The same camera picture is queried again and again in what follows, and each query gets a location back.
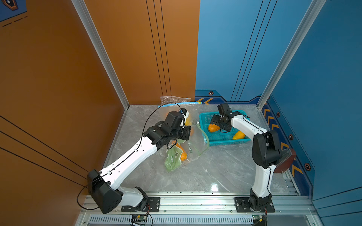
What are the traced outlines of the small yellow mango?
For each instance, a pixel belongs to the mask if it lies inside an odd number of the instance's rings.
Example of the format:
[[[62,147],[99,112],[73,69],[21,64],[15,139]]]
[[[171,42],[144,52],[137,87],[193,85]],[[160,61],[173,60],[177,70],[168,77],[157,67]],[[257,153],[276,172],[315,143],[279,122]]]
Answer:
[[[234,136],[233,136],[233,140],[240,140],[240,139],[244,139],[246,137],[246,135],[241,132],[241,131],[238,131]]]

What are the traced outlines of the green printed zip bag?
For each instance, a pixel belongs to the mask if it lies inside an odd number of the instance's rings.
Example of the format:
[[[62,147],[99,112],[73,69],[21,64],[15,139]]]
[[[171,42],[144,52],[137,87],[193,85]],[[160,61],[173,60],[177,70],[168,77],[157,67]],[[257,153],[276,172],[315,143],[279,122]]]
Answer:
[[[209,141],[204,140],[204,131],[201,129],[199,121],[195,125],[191,125],[191,135],[190,139],[178,140],[179,143],[187,153],[187,159],[185,161],[180,160],[179,152],[175,146],[167,150],[167,157],[165,160],[165,167],[167,172],[172,172],[182,165],[189,164],[197,160],[203,152],[205,152],[209,148]]]

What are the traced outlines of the orange mango small wrinkled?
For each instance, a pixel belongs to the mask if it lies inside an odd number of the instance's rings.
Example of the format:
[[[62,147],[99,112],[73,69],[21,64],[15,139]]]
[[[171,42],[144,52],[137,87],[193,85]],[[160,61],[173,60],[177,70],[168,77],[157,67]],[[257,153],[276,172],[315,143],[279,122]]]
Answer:
[[[176,143],[176,149],[179,152],[180,160],[182,162],[185,161],[187,159],[187,153],[184,148],[179,143]]]

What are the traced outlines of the clear zip-top bag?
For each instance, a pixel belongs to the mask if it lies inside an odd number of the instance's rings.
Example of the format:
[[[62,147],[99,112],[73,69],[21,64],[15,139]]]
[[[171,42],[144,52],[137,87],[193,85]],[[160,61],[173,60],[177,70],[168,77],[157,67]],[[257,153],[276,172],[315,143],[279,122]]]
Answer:
[[[161,96],[160,97],[160,104],[168,104],[168,103],[185,103],[191,102],[191,98],[181,98],[176,96]]]

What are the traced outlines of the orange mango top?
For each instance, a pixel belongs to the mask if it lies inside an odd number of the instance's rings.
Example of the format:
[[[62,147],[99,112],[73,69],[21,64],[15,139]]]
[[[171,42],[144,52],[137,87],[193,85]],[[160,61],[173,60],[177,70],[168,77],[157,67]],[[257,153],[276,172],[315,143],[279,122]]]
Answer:
[[[208,131],[211,133],[219,131],[221,128],[215,124],[209,124],[208,125]]]

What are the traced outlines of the blue zipper clear bag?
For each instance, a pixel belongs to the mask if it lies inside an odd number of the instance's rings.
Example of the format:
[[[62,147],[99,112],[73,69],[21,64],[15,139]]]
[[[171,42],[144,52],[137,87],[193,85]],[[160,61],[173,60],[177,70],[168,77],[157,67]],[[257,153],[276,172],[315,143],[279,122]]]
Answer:
[[[198,108],[201,105],[202,105],[201,102],[185,102],[178,104],[168,103],[160,107],[157,110],[157,112],[161,116],[161,119],[165,119],[169,112],[179,111],[180,108],[185,108],[189,112],[189,115],[192,117],[192,125],[195,125],[198,122],[199,118]]]

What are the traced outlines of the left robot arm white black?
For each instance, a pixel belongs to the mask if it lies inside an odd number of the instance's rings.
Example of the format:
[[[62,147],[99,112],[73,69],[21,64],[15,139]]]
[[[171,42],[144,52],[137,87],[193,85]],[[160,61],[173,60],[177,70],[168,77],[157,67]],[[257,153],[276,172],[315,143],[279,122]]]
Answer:
[[[122,187],[122,182],[148,157],[172,141],[189,140],[191,127],[186,125],[189,113],[185,108],[170,111],[165,120],[145,130],[137,143],[109,166],[87,175],[88,191],[103,214],[118,206],[144,211],[148,195],[140,188]]]

